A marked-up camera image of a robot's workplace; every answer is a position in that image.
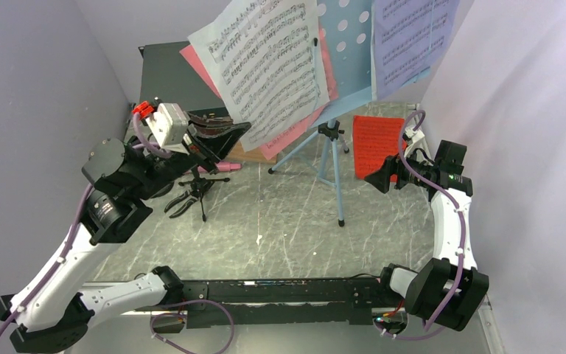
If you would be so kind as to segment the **lavender sheet music page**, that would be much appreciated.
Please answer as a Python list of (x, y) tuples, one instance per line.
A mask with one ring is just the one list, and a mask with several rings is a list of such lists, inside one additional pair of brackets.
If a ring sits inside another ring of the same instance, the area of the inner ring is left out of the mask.
[(375, 98), (418, 80), (446, 51), (459, 1), (375, 1), (372, 55)]

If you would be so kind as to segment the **white sheet music page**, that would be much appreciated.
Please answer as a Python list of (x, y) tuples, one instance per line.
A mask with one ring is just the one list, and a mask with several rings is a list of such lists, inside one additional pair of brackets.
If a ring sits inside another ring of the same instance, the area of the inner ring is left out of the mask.
[(256, 149), (330, 101), (316, 1), (231, 1), (189, 35), (230, 117)]

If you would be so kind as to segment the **pink microphone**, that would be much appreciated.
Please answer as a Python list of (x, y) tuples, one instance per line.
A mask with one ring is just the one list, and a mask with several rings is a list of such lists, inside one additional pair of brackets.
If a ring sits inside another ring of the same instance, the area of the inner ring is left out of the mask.
[[(216, 166), (219, 172), (231, 172), (231, 171), (240, 170), (242, 168), (242, 165), (240, 163), (233, 163), (233, 162), (219, 162), (216, 164)], [(204, 167), (201, 166), (198, 166), (198, 172), (209, 173), (208, 170), (206, 170)]]

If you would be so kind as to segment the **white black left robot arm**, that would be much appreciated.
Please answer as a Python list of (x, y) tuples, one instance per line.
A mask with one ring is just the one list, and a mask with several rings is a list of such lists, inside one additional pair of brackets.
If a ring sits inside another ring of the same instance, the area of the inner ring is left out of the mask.
[(82, 169), (88, 186), (55, 253), (22, 290), (0, 296), (0, 320), (13, 326), (17, 353), (60, 353), (115, 316), (171, 310), (184, 298), (183, 282), (166, 265), (99, 291), (83, 284), (152, 214), (146, 200), (190, 170), (216, 173), (251, 124), (198, 122), (175, 104), (136, 108), (131, 122), (134, 142), (106, 139), (90, 152)]

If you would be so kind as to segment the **red sheet music papers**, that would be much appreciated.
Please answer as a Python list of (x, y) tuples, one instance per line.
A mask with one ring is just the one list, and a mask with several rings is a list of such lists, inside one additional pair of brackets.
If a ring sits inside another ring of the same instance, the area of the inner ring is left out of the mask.
[(404, 122), (396, 117), (354, 116), (352, 142), (357, 179), (379, 170), (387, 156), (397, 155), (398, 133)]

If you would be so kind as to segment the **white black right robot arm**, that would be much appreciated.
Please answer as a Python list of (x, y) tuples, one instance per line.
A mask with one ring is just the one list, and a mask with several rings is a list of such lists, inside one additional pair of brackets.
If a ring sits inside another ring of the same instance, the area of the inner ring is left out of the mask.
[(386, 306), (404, 300), (405, 312), (427, 326), (462, 331), (478, 309), (489, 278), (479, 272), (472, 254), (469, 210), (473, 183), (463, 174), (464, 145), (441, 141), (434, 160), (385, 158), (364, 180), (382, 193), (415, 184), (427, 190), (433, 212), (433, 255), (420, 271), (390, 264), (381, 274), (377, 298)]

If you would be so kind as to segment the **light blue music stand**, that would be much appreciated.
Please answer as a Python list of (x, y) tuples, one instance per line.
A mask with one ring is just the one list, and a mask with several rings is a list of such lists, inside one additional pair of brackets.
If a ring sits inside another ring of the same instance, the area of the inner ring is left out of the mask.
[(316, 179), (335, 188), (338, 208), (338, 225), (345, 225), (342, 186), (340, 178), (339, 150), (349, 152), (343, 142), (338, 117), (377, 99), (374, 88), (374, 58), (372, 33), (374, 24), (373, 1), (319, 1), (320, 25), (329, 50), (331, 73), (335, 79), (336, 98), (312, 118), (306, 129), (313, 132), (269, 170), (276, 173), (301, 150), (319, 136), (324, 137), (319, 167), (315, 168)]

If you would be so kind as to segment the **black tripod mic stand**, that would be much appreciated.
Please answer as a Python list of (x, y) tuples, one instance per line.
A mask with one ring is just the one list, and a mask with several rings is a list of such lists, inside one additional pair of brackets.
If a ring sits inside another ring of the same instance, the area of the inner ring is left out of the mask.
[(204, 205), (203, 205), (203, 197), (204, 195), (211, 189), (212, 185), (216, 182), (230, 182), (229, 177), (225, 178), (204, 178), (200, 176), (198, 171), (198, 167), (193, 167), (191, 169), (191, 173), (193, 178), (189, 181), (179, 181), (179, 186), (189, 186), (190, 187), (190, 194), (194, 196), (200, 202), (201, 206), (201, 213), (202, 213), (202, 220), (203, 222), (207, 221)]

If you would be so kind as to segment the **pink sheet music page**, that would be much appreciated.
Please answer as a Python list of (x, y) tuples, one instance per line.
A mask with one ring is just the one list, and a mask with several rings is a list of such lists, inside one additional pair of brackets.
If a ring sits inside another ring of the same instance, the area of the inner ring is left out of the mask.
[[(338, 98), (338, 89), (335, 76), (333, 74), (333, 67), (330, 59), (330, 54), (328, 46), (326, 43), (326, 30), (320, 27), (319, 43), (321, 47), (321, 56), (324, 63), (324, 70), (326, 74), (326, 83), (329, 93), (329, 100), (333, 101)], [(195, 70), (197, 75), (203, 82), (209, 87), (210, 91), (217, 97), (220, 98), (220, 94), (210, 78), (208, 72), (206, 71), (201, 60), (198, 58), (195, 50), (192, 48), (191, 44), (188, 44), (185, 48), (179, 51), (180, 55), (187, 61), (187, 63)], [(297, 140), (303, 133), (305, 133), (310, 126), (316, 122), (322, 111), (326, 108), (326, 105), (318, 107), (311, 115), (305, 117), (303, 120), (297, 122), (295, 125), (289, 127), (286, 131), (279, 134), (270, 142), (263, 144), (259, 147), (263, 156), (266, 159), (272, 159), (278, 153), (290, 145), (292, 142)]]

